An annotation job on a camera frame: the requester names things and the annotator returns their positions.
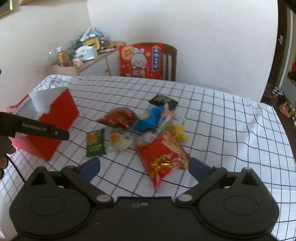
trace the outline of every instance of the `wooden door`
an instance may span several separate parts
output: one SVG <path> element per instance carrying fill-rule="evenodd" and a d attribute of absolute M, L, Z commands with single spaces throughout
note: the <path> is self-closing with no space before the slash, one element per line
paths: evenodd
<path fill-rule="evenodd" d="M 282 0 L 287 6 L 296 13 L 296 1 L 295 0 Z"/>
<path fill-rule="evenodd" d="M 276 85 L 279 77 L 281 64 L 284 58 L 284 50 L 287 36 L 287 6 L 281 0 L 278 0 L 279 6 L 279 24 L 276 40 L 276 49 L 274 53 L 274 61 L 271 66 L 271 71 L 268 79 L 270 85 Z"/>

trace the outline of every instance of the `red snack bag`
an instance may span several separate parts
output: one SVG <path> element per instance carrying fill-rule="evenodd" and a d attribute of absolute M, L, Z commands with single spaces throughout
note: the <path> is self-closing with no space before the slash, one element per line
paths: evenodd
<path fill-rule="evenodd" d="M 136 149 L 155 190 L 159 187 L 161 179 L 170 173 L 172 167 L 188 168 L 190 156 L 167 131 L 147 145 L 136 146 Z"/>
<path fill-rule="evenodd" d="M 296 61 L 293 62 L 291 71 L 296 71 Z"/>
<path fill-rule="evenodd" d="M 121 76 L 162 80 L 163 45 L 119 46 Z"/>

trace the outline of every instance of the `picture frame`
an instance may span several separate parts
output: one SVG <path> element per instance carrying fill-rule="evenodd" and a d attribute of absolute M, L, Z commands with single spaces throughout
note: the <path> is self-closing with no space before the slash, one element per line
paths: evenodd
<path fill-rule="evenodd" d="M 7 0 L 1 7 L 0 7 L 0 17 L 10 13 L 12 11 L 12 0 Z"/>
<path fill-rule="evenodd" d="M 20 0 L 20 6 L 26 5 L 28 3 L 34 2 L 36 0 Z"/>

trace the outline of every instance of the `chip bag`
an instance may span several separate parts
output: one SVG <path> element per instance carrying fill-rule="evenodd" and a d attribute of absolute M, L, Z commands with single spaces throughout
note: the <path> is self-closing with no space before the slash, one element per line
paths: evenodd
<path fill-rule="evenodd" d="M 131 109 L 126 107 L 119 107 L 111 110 L 102 118 L 97 120 L 97 122 L 113 128 L 130 128 L 136 121 L 136 114 Z"/>
<path fill-rule="evenodd" d="M 136 149 L 155 190 L 173 167 L 188 168 L 190 156 L 167 131 L 147 145 L 136 146 Z"/>
<path fill-rule="evenodd" d="M 162 80 L 163 45 L 119 46 L 121 76 Z"/>

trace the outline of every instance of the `red box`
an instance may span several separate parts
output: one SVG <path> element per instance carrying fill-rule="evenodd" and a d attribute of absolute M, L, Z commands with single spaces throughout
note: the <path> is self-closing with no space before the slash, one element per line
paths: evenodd
<path fill-rule="evenodd" d="M 29 94 L 14 111 L 14 114 L 55 125 L 68 130 L 78 116 L 78 110 L 69 90 L 53 88 L 35 91 Z M 32 155 L 49 161 L 61 140 L 33 135 L 16 135 L 12 144 Z"/>

